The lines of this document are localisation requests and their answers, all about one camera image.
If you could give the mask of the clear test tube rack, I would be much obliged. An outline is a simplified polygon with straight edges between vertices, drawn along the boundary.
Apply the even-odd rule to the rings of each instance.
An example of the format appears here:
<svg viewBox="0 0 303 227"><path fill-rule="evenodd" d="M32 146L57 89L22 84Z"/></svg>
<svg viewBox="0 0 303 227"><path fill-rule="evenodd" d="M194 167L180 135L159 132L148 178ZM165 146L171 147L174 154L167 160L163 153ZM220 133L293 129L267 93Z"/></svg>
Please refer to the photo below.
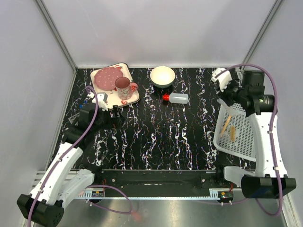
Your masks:
<svg viewBox="0 0 303 227"><path fill-rule="evenodd" d="M71 125L74 125L77 123L79 116L80 116L80 113L76 113L76 114L72 115L71 117L69 117L68 121L70 122Z"/></svg>

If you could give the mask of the strawberry print tray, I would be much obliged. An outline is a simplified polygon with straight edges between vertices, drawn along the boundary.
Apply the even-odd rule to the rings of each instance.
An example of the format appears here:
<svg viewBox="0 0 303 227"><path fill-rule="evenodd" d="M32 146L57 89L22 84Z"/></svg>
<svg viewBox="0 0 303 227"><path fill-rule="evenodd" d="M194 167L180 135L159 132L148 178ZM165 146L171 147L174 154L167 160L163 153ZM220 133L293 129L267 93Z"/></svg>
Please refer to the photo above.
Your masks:
<svg viewBox="0 0 303 227"><path fill-rule="evenodd" d="M130 80L132 96L127 100L118 97L115 81L119 77L128 78ZM133 81L128 65L125 63L118 63L98 70L93 70L90 74L90 78L95 92L104 97L104 102L107 104L108 109L113 109L114 105L124 107L137 103L140 100L140 95L137 91L138 87Z"/></svg>

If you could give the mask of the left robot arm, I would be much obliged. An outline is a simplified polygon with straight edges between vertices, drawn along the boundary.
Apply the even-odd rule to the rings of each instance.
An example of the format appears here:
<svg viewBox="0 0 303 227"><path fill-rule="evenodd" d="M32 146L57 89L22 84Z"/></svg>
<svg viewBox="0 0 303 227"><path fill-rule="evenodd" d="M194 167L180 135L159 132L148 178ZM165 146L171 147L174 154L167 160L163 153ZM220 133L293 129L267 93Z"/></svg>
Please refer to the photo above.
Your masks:
<svg viewBox="0 0 303 227"><path fill-rule="evenodd" d="M84 164L75 177L64 183L74 164L93 142L101 129L117 129L125 122L117 105L103 110L96 104L84 104L65 132L62 143L42 179L29 194L21 194L17 205L27 220L44 227L55 227L64 210L86 187L98 187L102 180L101 168Z"/></svg>

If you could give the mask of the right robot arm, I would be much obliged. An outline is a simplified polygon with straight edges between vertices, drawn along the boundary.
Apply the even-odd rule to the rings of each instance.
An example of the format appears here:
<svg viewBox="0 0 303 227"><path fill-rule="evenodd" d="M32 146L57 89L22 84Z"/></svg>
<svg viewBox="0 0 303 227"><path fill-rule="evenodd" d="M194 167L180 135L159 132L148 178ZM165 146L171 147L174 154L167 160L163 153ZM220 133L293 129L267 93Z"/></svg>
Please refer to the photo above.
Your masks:
<svg viewBox="0 0 303 227"><path fill-rule="evenodd" d="M264 93L265 74L246 70L234 79L224 68L212 73L218 84L220 111L214 145L222 152L256 163L254 172L238 166L222 167L215 175L219 187L238 185L248 199L280 199L296 188L282 161L277 136L277 106L274 95Z"/></svg>

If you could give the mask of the white plastic basket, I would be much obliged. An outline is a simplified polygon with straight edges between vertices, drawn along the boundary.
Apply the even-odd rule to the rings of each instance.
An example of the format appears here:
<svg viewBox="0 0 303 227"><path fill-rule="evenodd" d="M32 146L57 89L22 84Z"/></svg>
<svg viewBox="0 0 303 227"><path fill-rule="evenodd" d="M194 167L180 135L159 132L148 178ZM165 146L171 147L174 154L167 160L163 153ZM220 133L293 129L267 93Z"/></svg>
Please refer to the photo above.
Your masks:
<svg viewBox="0 0 303 227"><path fill-rule="evenodd" d="M220 106L214 146L221 152L256 161L252 128L240 104Z"/></svg>

